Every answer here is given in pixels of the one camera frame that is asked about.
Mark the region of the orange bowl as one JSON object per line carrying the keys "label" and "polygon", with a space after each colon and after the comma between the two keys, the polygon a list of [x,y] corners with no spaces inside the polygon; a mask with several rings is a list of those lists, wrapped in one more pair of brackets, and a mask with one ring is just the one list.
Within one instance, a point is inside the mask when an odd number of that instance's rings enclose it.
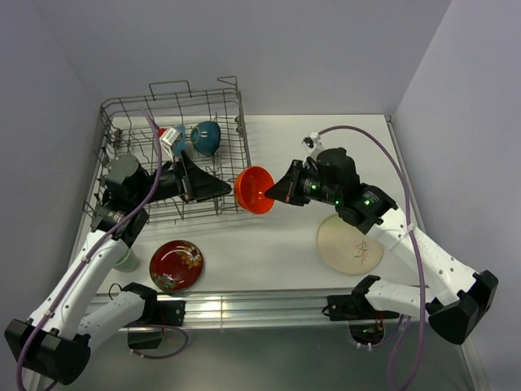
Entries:
{"label": "orange bowl", "polygon": [[274,200],[265,192],[274,185],[270,173],[263,167],[254,165],[246,168],[234,181],[234,198],[237,204],[249,213],[268,213]]}

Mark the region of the light blue bowl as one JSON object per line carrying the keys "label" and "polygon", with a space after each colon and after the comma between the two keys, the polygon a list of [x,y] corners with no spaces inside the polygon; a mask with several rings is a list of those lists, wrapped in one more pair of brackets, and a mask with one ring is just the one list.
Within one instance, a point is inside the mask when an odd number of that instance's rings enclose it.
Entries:
{"label": "light blue bowl", "polygon": [[173,154],[180,156],[181,152],[186,149],[186,128],[184,125],[177,125],[174,129],[176,130],[177,138],[174,140]]}

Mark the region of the dark blue bowl beige inside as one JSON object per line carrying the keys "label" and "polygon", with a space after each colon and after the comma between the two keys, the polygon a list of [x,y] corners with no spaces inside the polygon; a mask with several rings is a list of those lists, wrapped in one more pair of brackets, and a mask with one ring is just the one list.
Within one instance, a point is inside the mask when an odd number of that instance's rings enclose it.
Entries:
{"label": "dark blue bowl beige inside", "polygon": [[203,121],[190,132],[194,149],[205,156],[214,156],[221,142],[221,127],[215,121]]}

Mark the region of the red floral plate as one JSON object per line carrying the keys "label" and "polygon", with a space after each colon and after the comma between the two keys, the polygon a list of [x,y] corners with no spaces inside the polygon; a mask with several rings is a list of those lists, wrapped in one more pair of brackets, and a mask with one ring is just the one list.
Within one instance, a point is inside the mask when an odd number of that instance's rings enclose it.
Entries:
{"label": "red floral plate", "polygon": [[204,270],[204,255],[192,242],[176,239],[161,245],[151,257],[151,281],[162,292],[192,287]]}

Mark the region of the green cup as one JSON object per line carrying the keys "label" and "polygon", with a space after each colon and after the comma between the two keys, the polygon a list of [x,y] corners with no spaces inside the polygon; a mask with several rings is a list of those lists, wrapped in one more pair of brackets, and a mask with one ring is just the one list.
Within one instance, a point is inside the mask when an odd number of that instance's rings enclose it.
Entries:
{"label": "green cup", "polygon": [[122,273],[130,273],[134,271],[137,266],[138,260],[135,257],[134,251],[133,249],[128,248],[125,254],[116,262],[112,269]]}

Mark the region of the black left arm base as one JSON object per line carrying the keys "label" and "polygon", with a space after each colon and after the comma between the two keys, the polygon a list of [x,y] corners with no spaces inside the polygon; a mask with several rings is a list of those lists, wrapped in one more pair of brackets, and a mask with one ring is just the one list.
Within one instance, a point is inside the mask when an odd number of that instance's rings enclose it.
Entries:
{"label": "black left arm base", "polygon": [[185,313],[185,301],[159,301],[150,320],[137,321],[125,329],[130,352],[154,359],[180,354],[189,342],[182,329]]}

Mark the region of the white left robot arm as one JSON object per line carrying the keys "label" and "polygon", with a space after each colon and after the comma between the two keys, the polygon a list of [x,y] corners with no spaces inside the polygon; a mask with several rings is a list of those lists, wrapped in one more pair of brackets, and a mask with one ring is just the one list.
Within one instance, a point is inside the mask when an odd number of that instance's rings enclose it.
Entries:
{"label": "white left robot arm", "polygon": [[109,165],[105,186],[105,202],[95,210],[91,230],[62,279],[27,319],[12,320],[4,332],[17,361],[20,388],[24,369],[53,384],[71,384],[91,354],[121,328],[155,322],[157,292],[140,283],[129,283],[115,300],[91,314],[85,312],[146,225],[146,204],[175,196],[202,202],[232,191],[229,183],[198,167],[187,154],[173,163],[159,163],[153,175],[135,156],[118,156]]}

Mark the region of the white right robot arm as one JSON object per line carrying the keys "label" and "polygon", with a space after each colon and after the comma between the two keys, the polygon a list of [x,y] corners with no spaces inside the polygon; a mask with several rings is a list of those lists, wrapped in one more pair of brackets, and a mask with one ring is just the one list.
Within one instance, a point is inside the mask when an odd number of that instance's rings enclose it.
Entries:
{"label": "white right robot arm", "polygon": [[376,240],[423,278],[416,288],[376,275],[365,277],[348,295],[328,297],[332,321],[421,318],[446,341],[460,345],[488,312],[498,286],[490,271],[478,272],[444,251],[408,222],[396,201],[361,182],[354,160],[342,147],[317,158],[294,160],[285,175],[265,192],[285,204],[330,204],[343,222]]}

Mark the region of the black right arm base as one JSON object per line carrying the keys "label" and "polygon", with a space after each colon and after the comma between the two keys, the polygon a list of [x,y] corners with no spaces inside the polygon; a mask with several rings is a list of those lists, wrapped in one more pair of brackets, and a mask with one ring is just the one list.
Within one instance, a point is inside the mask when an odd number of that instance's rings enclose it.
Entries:
{"label": "black right arm base", "polygon": [[393,311],[376,310],[366,299],[365,294],[381,278],[375,275],[365,277],[349,294],[329,295],[322,314],[331,322],[398,319]]}

